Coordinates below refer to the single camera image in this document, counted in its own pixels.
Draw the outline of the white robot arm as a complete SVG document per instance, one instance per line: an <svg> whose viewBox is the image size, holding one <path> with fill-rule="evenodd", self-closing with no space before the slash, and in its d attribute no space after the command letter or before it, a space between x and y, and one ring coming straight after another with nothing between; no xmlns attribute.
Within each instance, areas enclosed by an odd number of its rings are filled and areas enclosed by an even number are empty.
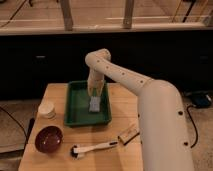
<svg viewBox="0 0 213 171"><path fill-rule="evenodd" d="M194 171L183 101L173 84L113 64L106 49L88 53L85 63L90 93L101 93L109 77L137 96L143 171Z"/></svg>

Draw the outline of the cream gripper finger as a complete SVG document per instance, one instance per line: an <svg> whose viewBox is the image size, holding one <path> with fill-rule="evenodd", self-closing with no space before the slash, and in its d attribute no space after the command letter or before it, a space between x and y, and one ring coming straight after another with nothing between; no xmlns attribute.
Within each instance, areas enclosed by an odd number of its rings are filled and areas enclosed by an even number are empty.
<svg viewBox="0 0 213 171"><path fill-rule="evenodd" d="M101 95L102 95L102 91L103 91L103 87L99 87L98 89L97 89L97 97L101 97Z"/></svg>
<svg viewBox="0 0 213 171"><path fill-rule="evenodd" d="M93 97L93 88L88 88L87 91L88 91L88 96Z"/></svg>

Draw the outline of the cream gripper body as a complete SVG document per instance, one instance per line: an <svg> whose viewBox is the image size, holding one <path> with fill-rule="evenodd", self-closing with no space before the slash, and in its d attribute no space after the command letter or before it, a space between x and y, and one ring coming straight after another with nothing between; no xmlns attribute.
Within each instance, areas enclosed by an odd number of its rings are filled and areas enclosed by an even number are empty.
<svg viewBox="0 0 213 171"><path fill-rule="evenodd" d="M89 90L92 90L93 88L101 90L104 85L104 75L94 69L91 69L89 71L87 84Z"/></svg>

